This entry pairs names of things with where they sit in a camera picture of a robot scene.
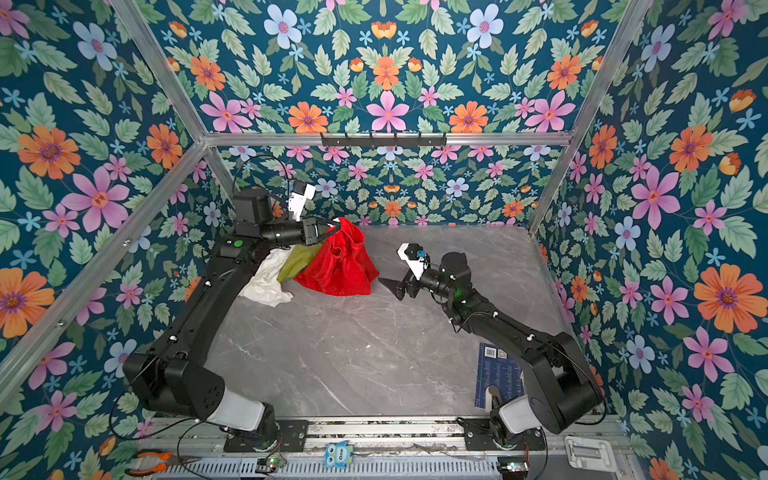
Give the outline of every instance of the red fabric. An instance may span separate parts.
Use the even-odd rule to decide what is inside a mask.
[[[370,295],[379,271],[368,257],[365,242],[362,231],[342,218],[341,231],[326,241],[296,282],[327,295]]]

